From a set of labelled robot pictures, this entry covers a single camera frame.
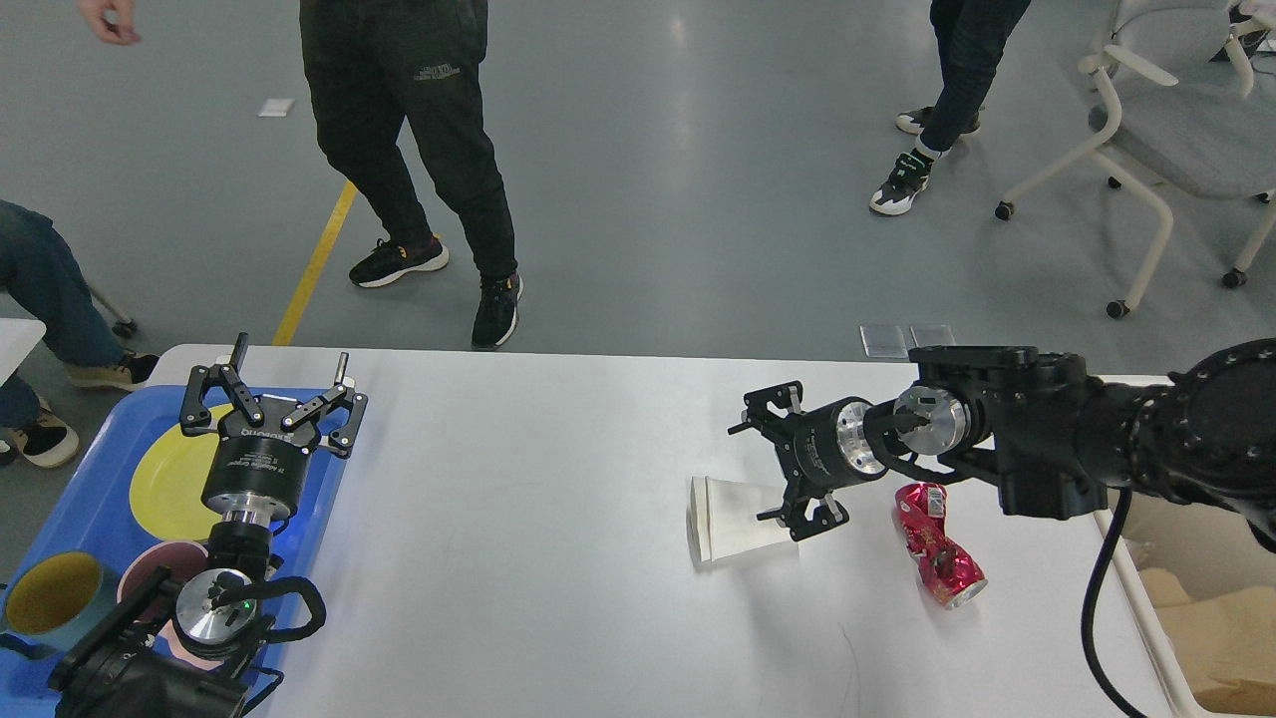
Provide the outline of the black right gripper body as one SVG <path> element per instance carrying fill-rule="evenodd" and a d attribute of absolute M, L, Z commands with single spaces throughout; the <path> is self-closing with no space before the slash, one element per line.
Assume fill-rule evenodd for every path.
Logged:
<path fill-rule="evenodd" d="M 866 444 L 864 423 L 870 408 L 861 397 L 846 397 L 783 417 L 783 476 L 798 494 L 826 495 L 887 473 Z"/>

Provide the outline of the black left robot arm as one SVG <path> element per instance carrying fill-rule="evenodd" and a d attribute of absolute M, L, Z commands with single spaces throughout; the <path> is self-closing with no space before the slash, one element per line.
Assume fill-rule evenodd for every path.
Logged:
<path fill-rule="evenodd" d="M 332 385 L 306 399 L 258 394 L 240 372 L 249 341 L 195 365 L 177 429 L 211 437 L 199 500 L 214 513 L 191 576 L 167 562 L 55 664 L 59 717 L 241 717 L 282 682 L 262 650 L 325 624 L 318 587 L 287 568 L 276 538 L 297 523 L 311 460 L 346 459 L 367 408 L 339 355 Z"/>

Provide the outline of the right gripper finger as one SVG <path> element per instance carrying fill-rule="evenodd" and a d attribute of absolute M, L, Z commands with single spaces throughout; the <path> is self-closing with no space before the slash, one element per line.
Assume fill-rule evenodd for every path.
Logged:
<path fill-rule="evenodd" d="M 776 448 L 792 450 L 798 446 L 798 429 L 805 417 L 801 399 L 803 383 L 798 380 L 748 392 L 743 397 L 746 408 L 740 414 L 740 422 L 729 427 L 729 435 L 755 429 Z"/>
<path fill-rule="evenodd" d="M 846 483 L 820 487 L 810 480 L 789 480 L 780 508 L 755 514 L 755 520 L 780 524 L 792 541 L 823 536 L 849 523 L 849 510 L 833 496 L 835 490 L 847 487 Z"/>

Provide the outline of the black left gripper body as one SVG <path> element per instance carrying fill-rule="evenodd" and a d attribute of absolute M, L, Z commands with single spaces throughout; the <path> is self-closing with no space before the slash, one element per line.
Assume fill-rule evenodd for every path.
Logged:
<path fill-rule="evenodd" d="M 242 496 L 264 497 L 271 520 L 295 517 L 304 494 L 309 460 L 318 445 L 316 423 L 285 429 L 282 420 L 299 408 L 295 399 L 258 400 L 264 422 L 251 427 L 240 409 L 228 409 L 218 422 L 219 444 L 202 494 L 205 508 L 232 510 Z"/>

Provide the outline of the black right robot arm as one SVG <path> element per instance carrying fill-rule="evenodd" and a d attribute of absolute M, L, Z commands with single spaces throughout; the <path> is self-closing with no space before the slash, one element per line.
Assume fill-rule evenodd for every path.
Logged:
<path fill-rule="evenodd" d="M 798 381 L 743 397 L 732 432 L 760 432 L 786 477 L 780 508 L 760 520 L 796 541 L 820 536 L 847 520 L 835 490 L 889 471 L 931 485 L 980 480 L 1008 517 L 1065 520 L 1108 508 L 1108 488 L 1116 490 L 1082 603 L 1082 650 L 1108 699 L 1133 717 L 1094 641 L 1131 495 L 1236 511 L 1272 548 L 1273 341 L 1226 347 L 1148 386 L 1104 381 L 1079 355 L 1030 346 L 914 347 L 909 358 L 919 377 L 889 403 L 846 397 L 806 412 Z"/>

